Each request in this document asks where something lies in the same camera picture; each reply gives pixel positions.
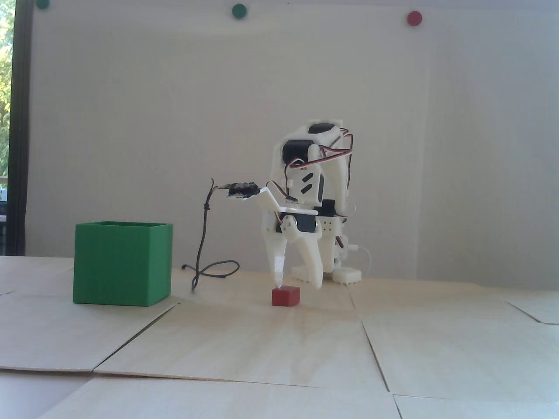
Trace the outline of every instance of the green cube container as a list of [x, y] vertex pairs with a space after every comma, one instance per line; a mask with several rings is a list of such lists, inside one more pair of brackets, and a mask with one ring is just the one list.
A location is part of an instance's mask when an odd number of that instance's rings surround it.
[[172, 224], [77, 224], [74, 303], [151, 306], [168, 297], [172, 247]]

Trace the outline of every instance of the red dot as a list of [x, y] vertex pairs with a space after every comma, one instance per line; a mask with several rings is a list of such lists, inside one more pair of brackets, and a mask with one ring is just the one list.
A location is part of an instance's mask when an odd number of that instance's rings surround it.
[[417, 26], [421, 23], [422, 20], [423, 16], [417, 10], [414, 10], [413, 12], [410, 12], [408, 14], [408, 23], [410, 24], [410, 26]]

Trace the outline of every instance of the tree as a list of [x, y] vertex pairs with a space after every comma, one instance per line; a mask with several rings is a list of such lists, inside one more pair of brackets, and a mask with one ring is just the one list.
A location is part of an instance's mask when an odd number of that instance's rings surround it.
[[0, 176], [8, 175], [13, 23], [16, 0], [0, 0]]

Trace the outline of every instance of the white backdrop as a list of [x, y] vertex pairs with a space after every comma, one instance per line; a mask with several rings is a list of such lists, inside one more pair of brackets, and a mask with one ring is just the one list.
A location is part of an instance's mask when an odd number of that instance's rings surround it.
[[[194, 262], [210, 177], [264, 183], [281, 137], [331, 117], [356, 135], [347, 233], [371, 250], [371, 276], [557, 284], [553, 249], [542, 253], [559, 236], [557, 91], [545, 88], [556, 67], [529, 66], [555, 65], [555, 18], [504, 12], [517, 33], [501, 12], [426, 9], [411, 28], [409, 7], [253, 3], [235, 21], [230, 6], [56, 0], [36, 11], [29, 255], [71, 256], [78, 222], [135, 220], [174, 223], [174, 264]], [[457, 189], [465, 177], [476, 182]], [[496, 191], [503, 200], [484, 199]], [[527, 191], [525, 207], [499, 212]], [[259, 224], [250, 201], [216, 195], [204, 262], [266, 270]], [[499, 236], [511, 226], [522, 229]], [[483, 235], [465, 236], [474, 229]], [[521, 275], [510, 275], [511, 246], [537, 252]]]

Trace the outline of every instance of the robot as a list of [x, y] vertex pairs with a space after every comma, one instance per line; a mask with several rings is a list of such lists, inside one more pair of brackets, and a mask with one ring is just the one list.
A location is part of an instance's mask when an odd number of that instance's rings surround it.
[[[220, 187], [229, 196], [253, 199], [263, 210], [262, 235], [270, 271], [279, 288], [287, 243], [297, 245], [305, 266], [292, 274], [322, 286], [323, 278], [341, 284], [361, 280], [361, 271], [341, 267], [348, 250], [343, 234], [348, 214], [353, 135], [341, 120], [310, 121], [274, 147], [271, 180], [264, 187], [235, 183]], [[273, 184], [283, 195], [283, 206], [268, 189]]]

